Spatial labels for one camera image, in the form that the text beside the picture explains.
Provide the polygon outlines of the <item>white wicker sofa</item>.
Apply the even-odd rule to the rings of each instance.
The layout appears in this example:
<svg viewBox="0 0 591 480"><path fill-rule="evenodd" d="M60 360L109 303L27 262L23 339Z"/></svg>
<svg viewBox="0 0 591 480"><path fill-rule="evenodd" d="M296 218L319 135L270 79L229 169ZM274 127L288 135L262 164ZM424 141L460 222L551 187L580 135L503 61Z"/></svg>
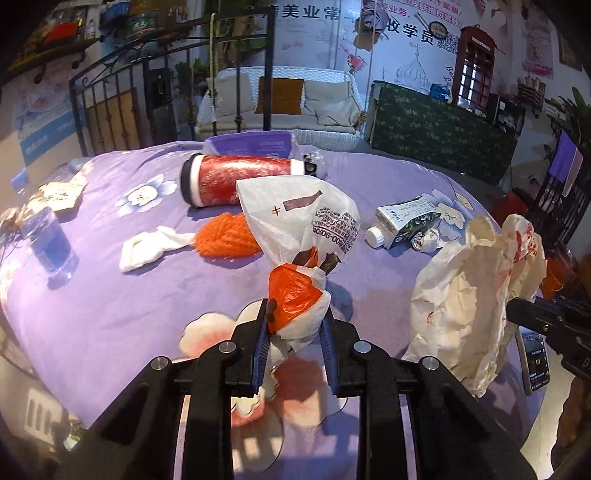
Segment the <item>white wicker sofa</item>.
<svg viewBox="0 0 591 480"><path fill-rule="evenodd" d="M228 68L207 82L197 110L197 137L263 129L263 66ZM353 151L366 112L356 79L346 71L276 66L271 74L270 127L324 150Z"/></svg>

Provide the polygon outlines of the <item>purple tissue pack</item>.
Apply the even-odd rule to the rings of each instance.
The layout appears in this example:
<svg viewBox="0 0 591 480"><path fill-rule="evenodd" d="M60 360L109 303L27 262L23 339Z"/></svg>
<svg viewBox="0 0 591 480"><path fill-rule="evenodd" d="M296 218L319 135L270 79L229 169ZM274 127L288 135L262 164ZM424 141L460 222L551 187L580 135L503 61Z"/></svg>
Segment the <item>purple tissue pack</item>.
<svg viewBox="0 0 591 480"><path fill-rule="evenodd" d="M301 159L301 149L294 135L284 130L253 130L211 136L202 151L215 155L245 155Z"/></svg>

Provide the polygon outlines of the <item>dark green patterned cloth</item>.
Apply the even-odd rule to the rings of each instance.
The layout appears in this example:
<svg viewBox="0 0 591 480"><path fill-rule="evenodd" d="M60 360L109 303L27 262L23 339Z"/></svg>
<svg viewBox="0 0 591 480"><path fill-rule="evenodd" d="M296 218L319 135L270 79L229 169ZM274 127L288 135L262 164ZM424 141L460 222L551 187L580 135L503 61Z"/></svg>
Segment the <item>dark green patterned cloth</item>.
<svg viewBox="0 0 591 480"><path fill-rule="evenodd" d="M384 81L372 85L372 148L498 184L518 143L476 114Z"/></svg>

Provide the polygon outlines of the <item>white tissue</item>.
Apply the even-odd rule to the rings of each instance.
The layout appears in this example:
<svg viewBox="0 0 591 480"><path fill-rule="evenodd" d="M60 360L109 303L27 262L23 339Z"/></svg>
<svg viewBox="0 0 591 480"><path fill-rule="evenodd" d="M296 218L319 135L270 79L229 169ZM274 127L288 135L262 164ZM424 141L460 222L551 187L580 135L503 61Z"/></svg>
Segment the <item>white tissue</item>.
<svg viewBox="0 0 591 480"><path fill-rule="evenodd" d="M158 226L154 231L143 231L122 244L119 270L127 273L161 258L165 253L190 246L194 235L178 233L171 227Z"/></svg>

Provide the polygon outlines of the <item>purple floral bed sheet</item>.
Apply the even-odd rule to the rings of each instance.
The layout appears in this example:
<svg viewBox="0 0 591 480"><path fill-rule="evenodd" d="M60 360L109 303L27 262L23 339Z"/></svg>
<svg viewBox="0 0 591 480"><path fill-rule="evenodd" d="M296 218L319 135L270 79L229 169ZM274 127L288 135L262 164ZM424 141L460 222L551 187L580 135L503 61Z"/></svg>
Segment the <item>purple floral bed sheet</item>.
<svg viewBox="0 0 591 480"><path fill-rule="evenodd" d="M123 242L157 226L195 233L208 218L239 206L190 209L178 191L180 169L197 143L111 152L92 159L77 214L62 228L79 259L72 278L50 288L26 242L1 267L1 305L25 354L48 390L86 426L158 355L180 358L189 322L208 312L238 319L266 296L270 263L262 255L212 261L192 249L164 255L128 274L119 270ZM486 210L461 185L411 161L363 153L325 152L325 181L356 201L363 222L352 254L328 276L332 311L393 356L409 341L409 305L418 273L430 257L411 249L374 250L363 240L377 207L433 194L464 215ZM521 447L546 389L526 395L512 340L507 363L481 405ZM273 399L263 417L239 435L259 454L273 445L273 463L236 452L236 479L355 479L359 401L320 395L298 401L294 389Z"/></svg>

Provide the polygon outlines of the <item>orange foam fruit net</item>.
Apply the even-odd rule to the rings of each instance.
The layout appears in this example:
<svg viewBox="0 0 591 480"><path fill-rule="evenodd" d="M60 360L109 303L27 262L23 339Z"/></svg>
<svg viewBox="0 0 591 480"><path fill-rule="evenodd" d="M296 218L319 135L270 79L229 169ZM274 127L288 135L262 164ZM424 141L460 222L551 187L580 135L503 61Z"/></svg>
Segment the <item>orange foam fruit net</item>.
<svg viewBox="0 0 591 480"><path fill-rule="evenodd" d="M193 246L199 255L211 259L246 258L262 251L242 213L225 212L212 218L195 234Z"/></svg>

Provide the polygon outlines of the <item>white red plastic bag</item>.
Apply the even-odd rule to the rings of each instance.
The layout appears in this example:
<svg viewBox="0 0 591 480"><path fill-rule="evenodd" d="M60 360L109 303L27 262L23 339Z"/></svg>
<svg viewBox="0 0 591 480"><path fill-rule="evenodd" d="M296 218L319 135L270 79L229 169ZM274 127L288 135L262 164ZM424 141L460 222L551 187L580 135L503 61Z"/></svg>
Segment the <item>white red plastic bag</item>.
<svg viewBox="0 0 591 480"><path fill-rule="evenodd" d="M404 359L433 356L472 395L484 396L517 331L506 306L514 298L533 301L546 272L542 238L529 220L512 214L497 230L475 217L465 241L444 246L418 274Z"/></svg>

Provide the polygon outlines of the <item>white orange printed plastic bag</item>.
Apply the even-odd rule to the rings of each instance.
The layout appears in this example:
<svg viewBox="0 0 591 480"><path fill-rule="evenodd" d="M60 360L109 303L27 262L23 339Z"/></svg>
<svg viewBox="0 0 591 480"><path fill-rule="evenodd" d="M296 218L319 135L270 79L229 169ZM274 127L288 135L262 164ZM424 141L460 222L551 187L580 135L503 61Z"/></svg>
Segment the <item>white orange printed plastic bag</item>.
<svg viewBox="0 0 591 480"><path fill-rule="evenodd" d="M356 243L359 209L339 188L311 176L239 180L236 192L271 264L267 298L276 310L267 321L270 334L300 350L317 336L329 310L327 277Z"/></svg>

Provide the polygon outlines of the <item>red paper coffee cup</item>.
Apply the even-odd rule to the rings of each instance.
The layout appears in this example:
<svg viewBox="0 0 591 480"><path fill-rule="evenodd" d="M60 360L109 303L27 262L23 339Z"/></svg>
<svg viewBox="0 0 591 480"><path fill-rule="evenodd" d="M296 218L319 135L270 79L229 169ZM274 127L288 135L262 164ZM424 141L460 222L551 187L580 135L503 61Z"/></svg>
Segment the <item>red paper coffee cup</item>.
<svg viewBox="0 0 591 480"><path fill-rule="evenodd" d="M184 161L179 184L183 200L193 208L239 203L238 180L307 174L307 162L249 155L195 153Z"/></svg>

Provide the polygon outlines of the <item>red telephone booth decoration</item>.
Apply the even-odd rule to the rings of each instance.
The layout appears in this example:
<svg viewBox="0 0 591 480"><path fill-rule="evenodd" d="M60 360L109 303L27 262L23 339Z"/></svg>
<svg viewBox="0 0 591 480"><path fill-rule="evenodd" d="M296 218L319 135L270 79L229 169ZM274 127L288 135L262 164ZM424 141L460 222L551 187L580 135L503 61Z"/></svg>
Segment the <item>red telephone booth decoration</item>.
<svg viewBox="0 0 591 480"><path fill-rule="evenodd" d="M464 109L485 112L491 90L496 44L479 25L461 29L454 81L453 103Z"/></svg>

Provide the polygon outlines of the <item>black iron bed frame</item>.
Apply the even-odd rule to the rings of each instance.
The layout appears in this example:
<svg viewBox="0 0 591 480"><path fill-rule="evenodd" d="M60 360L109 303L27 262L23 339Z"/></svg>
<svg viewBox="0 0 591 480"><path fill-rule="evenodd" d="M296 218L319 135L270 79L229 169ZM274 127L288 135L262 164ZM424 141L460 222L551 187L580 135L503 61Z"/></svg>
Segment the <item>black iron bed frame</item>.
<svg viewBox="0 0 591 480"><path fill-rule="evenodd" d="M82 155L144 148L186 136L200 126L221 131L221 67L228 64L235 130L246 128L242 107L245 47L263 46L263 129L271 126L276 9L217 9L204 17L157 28L84 67L69 81L76 139ZM207 118L201 119L199 110Z"/></svg>

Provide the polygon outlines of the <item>blue label water bottle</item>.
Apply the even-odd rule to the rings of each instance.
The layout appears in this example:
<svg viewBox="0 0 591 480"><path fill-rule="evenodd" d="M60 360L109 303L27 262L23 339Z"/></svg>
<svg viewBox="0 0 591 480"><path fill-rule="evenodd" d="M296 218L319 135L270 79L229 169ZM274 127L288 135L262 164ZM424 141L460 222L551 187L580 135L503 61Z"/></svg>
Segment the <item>blue label water bottle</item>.
<svg viewBox="0 0 591 480"><path fill-rule="evenodd" d="M47 274L48 287L55 290L68 283L79 259L53 210L27 205L19 229Z"/></svg>

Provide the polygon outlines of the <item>blue white wall poster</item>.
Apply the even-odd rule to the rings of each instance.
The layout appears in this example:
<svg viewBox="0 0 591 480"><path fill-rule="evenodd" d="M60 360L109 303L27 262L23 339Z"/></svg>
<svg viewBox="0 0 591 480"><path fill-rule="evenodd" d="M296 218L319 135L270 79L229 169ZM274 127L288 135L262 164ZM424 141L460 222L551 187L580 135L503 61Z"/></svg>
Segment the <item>blue white wall poster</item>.
<svg viewBox="0 0 591 480"><path fill-rule="evenodd" d="M26 167L76 132L67 95L25 95L14 110L14 125Z"/></svg>

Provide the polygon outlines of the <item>smartphone with lit screen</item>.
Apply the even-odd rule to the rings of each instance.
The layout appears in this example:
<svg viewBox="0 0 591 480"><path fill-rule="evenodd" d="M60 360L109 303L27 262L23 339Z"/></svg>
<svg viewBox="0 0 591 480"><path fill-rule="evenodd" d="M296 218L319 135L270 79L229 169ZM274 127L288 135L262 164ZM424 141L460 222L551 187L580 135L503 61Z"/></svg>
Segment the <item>smartphone with lit screen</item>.
<svg viewBox="0 0 591 480"><path fill-rule="evenodd" d="M543 335L525 327L516 332L524 389L533 395L550 382L550 369Z"/></svg>

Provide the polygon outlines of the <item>printed paper booklet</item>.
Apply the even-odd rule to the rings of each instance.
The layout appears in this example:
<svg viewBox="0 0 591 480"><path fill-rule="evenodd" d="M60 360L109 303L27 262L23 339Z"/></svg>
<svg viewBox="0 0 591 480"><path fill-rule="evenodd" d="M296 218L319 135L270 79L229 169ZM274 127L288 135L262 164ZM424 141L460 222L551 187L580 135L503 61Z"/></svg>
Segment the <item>printed paper booklet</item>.
<svg viewBox="0 0 591 480"><path fill-rule="evenodd" d="M87 183L86 176L81 172L68 182L48 182L39 187L27 206L34 212L43 208L49 208L56 214L72 211L80 203Z"/></svg>

